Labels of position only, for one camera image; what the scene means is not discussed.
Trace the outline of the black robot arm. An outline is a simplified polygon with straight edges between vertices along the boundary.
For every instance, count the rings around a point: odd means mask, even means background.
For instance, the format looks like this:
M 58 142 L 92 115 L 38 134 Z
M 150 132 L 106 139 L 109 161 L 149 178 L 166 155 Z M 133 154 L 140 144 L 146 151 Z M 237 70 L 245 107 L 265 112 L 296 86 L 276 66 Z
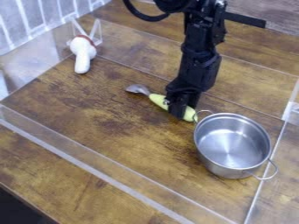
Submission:
M 165 86 L 168 112 L 182 119 L 186 107 L 196 108 L 201 92 L 214 84 L 221 57 L 216 44 L 226 33 L 225 0 L 153 0 L 166 14 L 184 15 L 184 41 L 177 77 Z

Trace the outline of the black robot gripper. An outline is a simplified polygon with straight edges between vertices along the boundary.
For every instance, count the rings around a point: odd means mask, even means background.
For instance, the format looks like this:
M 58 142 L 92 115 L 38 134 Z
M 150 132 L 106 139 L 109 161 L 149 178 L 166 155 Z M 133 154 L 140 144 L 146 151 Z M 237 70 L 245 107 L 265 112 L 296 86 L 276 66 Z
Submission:
M 221 57 L 210 43 L 209 31 L 205 25 L 186 25 L 178 73 L 165 86 L 168 112 L 177 119 L 182 119 L 188 106 L 196 107 L 201 92 L 216 80 Z

